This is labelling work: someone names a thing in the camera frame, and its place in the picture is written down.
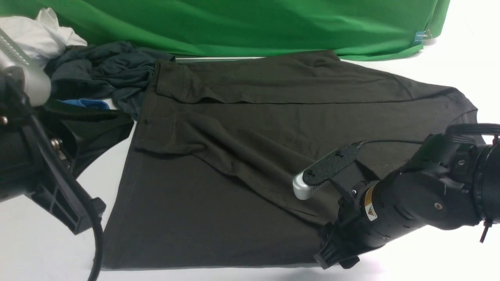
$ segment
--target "yellow warning sticker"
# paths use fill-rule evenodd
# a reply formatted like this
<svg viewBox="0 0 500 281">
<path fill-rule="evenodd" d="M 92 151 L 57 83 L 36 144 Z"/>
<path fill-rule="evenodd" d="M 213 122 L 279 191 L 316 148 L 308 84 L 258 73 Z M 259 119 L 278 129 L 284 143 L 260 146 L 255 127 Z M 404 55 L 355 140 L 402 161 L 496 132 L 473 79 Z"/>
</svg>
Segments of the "yellow warning sticker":
<svg viewBox="0 0 500 281">
<path fill-rule="evenodd" d="M 370 187 L 366 192 L 366 196 L 364 197 L 364 206 L 368 206 L 372 203 L 372 194 L 374 192 L 374 186 Z"/>
<path fill-rule="evenodd" d="M 375 212 L 374 205 L 372 202 L 372 194 L 374 191 L 374 186 L 370 187 L 364 196 L 364 211 L 368 219 L 373 222 L 377 219 L 377 213 Z"/>
</svg>

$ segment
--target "screw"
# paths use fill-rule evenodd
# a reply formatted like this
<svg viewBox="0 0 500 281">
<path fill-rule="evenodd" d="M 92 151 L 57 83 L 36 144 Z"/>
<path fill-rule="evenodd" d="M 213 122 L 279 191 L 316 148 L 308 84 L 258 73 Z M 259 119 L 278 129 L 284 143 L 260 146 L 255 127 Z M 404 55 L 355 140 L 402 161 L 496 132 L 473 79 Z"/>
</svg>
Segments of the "screw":
<svg viewBox="0 0 500 281">
<path fill-rule="evenodd" d="M 50 140 L 50 144 L 55 149 L 55 151 L 60 151 L 61 146 L 63 145 L 63 141 L 58 138 L 53 138 Z"/>
</svg>

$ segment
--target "black t-shirt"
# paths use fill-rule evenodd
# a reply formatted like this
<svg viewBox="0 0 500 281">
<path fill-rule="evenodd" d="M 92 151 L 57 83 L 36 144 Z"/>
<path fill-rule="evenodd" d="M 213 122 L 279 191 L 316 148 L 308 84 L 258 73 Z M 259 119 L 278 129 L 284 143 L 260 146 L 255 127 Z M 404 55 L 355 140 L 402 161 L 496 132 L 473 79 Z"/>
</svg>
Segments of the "black t-shirt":
<svg viewBox="0 0 500 281">
<path fill-rule="evenodd" d="M 292 178 L 337 147 L 423 140 L 476 123 L 453 87 L 343 62 L 332 51 L 180 64 L 160 60 L 105 230 L 104 266 L 309 263 L 329 219 Z M 417 150 L 374 143 L 360 160 L 384 177 Z M 338 208 L 335 192 L 323 203 Z"/>
</svg>

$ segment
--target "green fabric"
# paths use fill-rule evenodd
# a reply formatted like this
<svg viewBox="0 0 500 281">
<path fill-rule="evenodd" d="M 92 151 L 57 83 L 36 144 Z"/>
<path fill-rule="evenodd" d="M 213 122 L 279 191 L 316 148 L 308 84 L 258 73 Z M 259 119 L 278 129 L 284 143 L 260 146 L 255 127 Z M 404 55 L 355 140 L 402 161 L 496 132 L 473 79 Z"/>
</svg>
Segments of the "green fabric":
<svg viewBox="0 0 500 281">
<path fill-rule="evenodd" d="M 334 50 L 350 60 L 411 56 L 437 37 L 450 0 L 0 0 L 0 15 L 53 8 L 91 44 L 118 40 L 179 55 L 273 56 Z"/>
</svg>

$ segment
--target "binder clip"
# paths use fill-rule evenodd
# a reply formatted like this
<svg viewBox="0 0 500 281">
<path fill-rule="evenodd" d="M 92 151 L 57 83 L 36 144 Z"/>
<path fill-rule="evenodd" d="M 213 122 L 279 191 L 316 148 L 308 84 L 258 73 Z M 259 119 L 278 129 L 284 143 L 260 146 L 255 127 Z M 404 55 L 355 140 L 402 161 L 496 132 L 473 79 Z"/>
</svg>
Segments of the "binder clip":
<svg viewBox="0 0 500 281">
<path fill-rule="evenodd" d="M 431 34 L 431 30 L 427 29 L 425 31 L 418 31 L 415 33 L 415 37 L 413 38 L 413 44 L 423 44 L 426 41 L 432 40 L 433 35 Z"/>
</svg>

